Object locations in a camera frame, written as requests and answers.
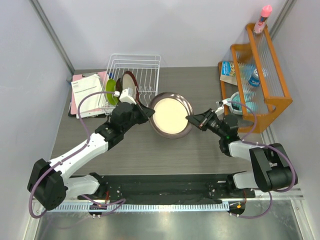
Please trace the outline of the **red rimmed cream plate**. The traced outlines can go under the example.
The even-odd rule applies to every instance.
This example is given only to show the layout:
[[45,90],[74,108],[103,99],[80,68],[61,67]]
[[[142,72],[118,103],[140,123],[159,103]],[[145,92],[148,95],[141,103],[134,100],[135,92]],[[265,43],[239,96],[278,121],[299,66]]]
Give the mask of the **red rimmed cream plate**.
[[122,90],[131,89],[133,98],[135,100],[139,100],[139,86],[136,77],[131,71],[127,70],[124,72],[122,78],[120,79],[120,85],[122,87]]

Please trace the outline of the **lime green plate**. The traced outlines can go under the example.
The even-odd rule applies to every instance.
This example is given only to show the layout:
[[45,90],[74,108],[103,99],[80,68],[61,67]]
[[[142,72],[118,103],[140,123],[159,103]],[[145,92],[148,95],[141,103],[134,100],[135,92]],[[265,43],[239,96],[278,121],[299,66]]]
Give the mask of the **lime green plate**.
[[107,80],[105,91],[108,92],[106,94],[106,98],[109,104],[112,106],[116,106],[118,103],[118,99],[114,97],[114,92],[116,91],[116,81],[112,78]]

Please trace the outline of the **large brown cream plate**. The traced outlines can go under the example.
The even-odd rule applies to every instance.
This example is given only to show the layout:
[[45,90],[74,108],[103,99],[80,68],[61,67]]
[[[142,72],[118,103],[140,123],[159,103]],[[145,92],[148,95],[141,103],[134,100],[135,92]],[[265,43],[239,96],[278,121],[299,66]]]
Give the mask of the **large brown cream plate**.
[[175,92],[163,92],[155,96],[149,104],[154,110],[150,124],[154,130],[167,139],[180,139],[189,134],[193,125],[187,117],[194,114],[188,100]]

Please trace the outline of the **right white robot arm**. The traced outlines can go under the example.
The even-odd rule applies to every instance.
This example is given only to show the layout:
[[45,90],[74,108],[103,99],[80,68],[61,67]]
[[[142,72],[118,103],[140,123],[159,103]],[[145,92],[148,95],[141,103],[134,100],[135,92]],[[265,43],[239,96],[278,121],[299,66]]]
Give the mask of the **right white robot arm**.
[[280,143],[266,145],[241,140],[238,119],[234,115],[228,114],[219,119],[216,112],[209,109],[186,119],[199,130],[210,130],[219,136],[219,149],[223,154],[251,163],[251,171],[231,174],[231,182],[225,186],[230,197],[236,198],[249,188],[262,192],[286,192],[298,183],[297,173],[283,146]]

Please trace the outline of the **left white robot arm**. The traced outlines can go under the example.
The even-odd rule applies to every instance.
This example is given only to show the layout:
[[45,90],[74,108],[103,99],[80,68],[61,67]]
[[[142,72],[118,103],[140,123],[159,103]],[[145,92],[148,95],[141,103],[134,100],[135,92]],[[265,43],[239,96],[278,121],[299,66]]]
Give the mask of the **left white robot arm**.
[[100,125],[87,140],[67,153],[33,166],[27,190],[42,206],[51,211],[65,199],[90,195],[100,200],[107,192],[107,182],[93,172],[83,177],[72,175],[95,157],[104,154],[124,139],[136,124],[144,124],[155,113],[142,104],[119,103],[108,121]]

